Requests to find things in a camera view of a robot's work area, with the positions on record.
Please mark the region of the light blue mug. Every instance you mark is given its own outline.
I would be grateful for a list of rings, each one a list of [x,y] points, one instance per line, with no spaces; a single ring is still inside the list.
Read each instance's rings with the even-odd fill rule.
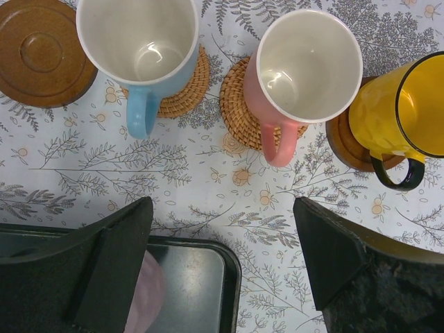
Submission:
[[[79,1],[76,29],[93,65],[128,91],[128,134],[146,139],[163,99],[191,80],[198,61],[194,1]]]

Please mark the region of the light brown wooden coaster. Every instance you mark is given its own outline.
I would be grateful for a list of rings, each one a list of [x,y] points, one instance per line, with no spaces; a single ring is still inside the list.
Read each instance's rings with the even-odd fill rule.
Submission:
[[[1,4],[1,92],[14,101],[56,108],[79,99],[96,67],[76,31],[76,11],[61,1]]]

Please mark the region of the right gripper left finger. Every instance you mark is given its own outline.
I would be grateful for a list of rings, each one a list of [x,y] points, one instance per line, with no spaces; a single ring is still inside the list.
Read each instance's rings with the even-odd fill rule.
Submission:
[[[124,331],[152,218],[146,197],[59,237],[2,233],[1,331]]]

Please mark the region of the woven rattan coaster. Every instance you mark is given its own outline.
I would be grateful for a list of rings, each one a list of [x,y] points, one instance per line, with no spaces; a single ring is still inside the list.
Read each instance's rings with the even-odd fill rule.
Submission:
[[[210,85],[210,62],[202,44],[199,45],[197,65],[188,83],[179,92],[162,99],[157,117],[176,118],[193,110]]]
[[[247,148],[262,152],[260,126],[244,101],[244,76],[250,58],[241,59],[229,70],[219,92],[219,110],[228,133],[223,148],[229,154],[242,154]]]

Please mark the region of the yellow glass mug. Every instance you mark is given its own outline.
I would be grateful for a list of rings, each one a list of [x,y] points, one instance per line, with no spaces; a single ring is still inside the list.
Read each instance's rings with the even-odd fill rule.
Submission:
[[[443,157],[443,52],[407,63],[366,83],[349,109],[354,138],[370,154],[379,181],[389,189],[410,191],[425,174],[425,158]],[[407,159],[409,168],[396,184],[385,155]]]

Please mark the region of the pink ceramic mug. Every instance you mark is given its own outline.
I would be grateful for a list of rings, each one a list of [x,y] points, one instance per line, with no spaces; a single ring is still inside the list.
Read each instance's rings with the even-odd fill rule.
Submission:
[[[301,9],[273,22],[244,76],[244,100],[259,121],[266,161],[288,165],[299,128],[339,116],[357,95],[362,75],[358,42],[334,15]]]

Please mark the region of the purple glass mug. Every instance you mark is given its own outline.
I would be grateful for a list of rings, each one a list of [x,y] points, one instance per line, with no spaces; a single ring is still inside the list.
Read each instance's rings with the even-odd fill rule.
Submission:
[[[162,308],[164,295],[162,269],[152,254],[146,251],[124,332],[146,332]]]

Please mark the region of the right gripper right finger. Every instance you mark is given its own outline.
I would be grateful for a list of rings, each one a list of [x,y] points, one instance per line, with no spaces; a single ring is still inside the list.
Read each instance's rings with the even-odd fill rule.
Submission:
[[[297,198],[293,213],[328,332],[442,332],[443,254]]]

